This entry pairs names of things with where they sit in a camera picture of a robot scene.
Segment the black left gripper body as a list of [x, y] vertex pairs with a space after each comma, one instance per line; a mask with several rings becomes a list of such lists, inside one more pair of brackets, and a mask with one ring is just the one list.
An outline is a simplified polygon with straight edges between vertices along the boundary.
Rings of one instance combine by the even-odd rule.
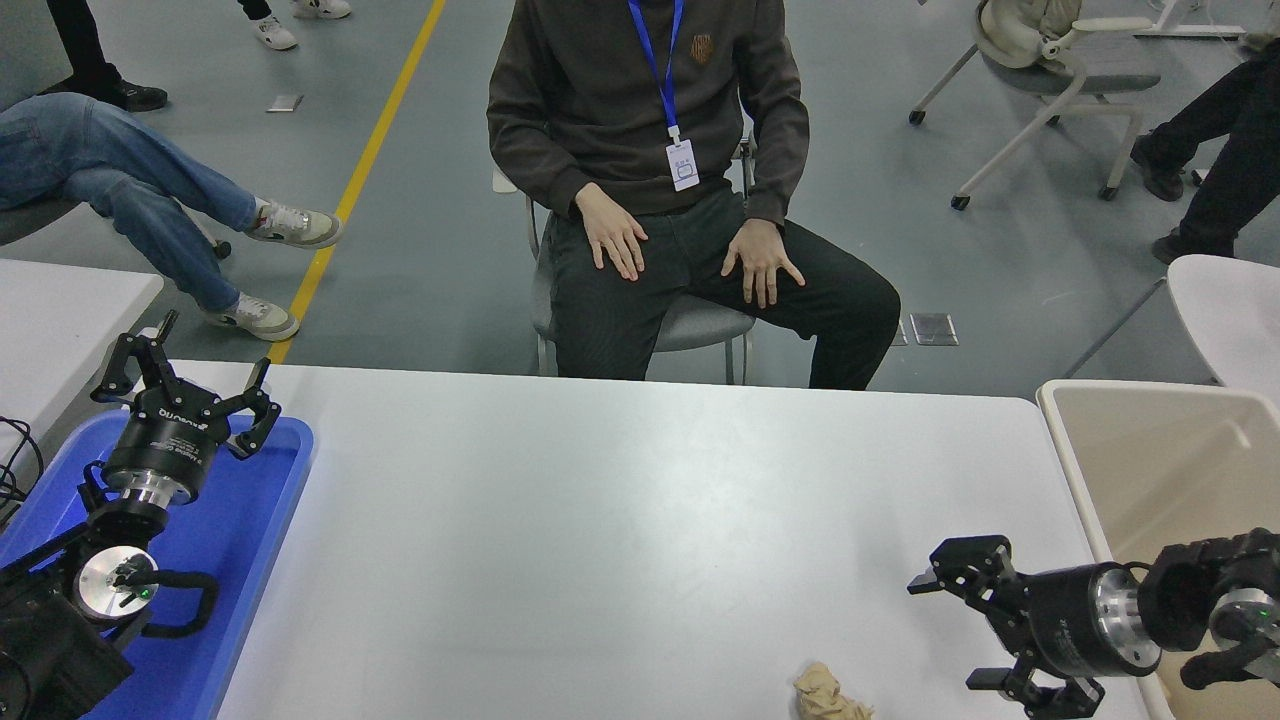
[[146, 471], [174, 480], [183, 493], [198, 493], [218, 446], [229, 433], [224, 416], [205, 416], [220, 397], [182, 382], [178, 404], [161, 386], [148, 387], [131, 402], [131, 419], [102, 468], [104, 483], [116, 492]]

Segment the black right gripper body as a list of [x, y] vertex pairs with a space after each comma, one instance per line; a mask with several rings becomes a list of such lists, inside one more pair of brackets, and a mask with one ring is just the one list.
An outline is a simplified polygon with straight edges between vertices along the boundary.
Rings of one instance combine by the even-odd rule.
[[1138, 674], [1138, 582], [1102, 562], [1004, 577], [1004, 647], [1029, 650], [1038, 667], [1060, 676]]

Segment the person's left hand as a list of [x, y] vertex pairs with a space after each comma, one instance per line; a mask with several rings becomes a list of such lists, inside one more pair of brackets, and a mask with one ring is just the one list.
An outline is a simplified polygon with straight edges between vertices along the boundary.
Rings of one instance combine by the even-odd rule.
[[742, 300], [759, 309], [774, 306], [780, 301], [780, 273], [804, 287], [806, 281], [797, 266], [790, 260], [785, 242], [776, 223], [759, 218], [748, 218], [730, 241], [722, 277], [730, 277], [735, 269], [742, 272]]

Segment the person's right hand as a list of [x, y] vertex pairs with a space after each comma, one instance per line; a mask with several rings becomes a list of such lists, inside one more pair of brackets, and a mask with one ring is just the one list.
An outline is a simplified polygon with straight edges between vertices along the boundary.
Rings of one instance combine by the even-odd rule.
[[641, 242], [648, 240], [641, 224], [598, 183], [586, 183], [573, 201], [582, 218], [594, 266], [603, 270], [605, 263], [611, 263], [625, 281], [637, 281], [645, 269]]

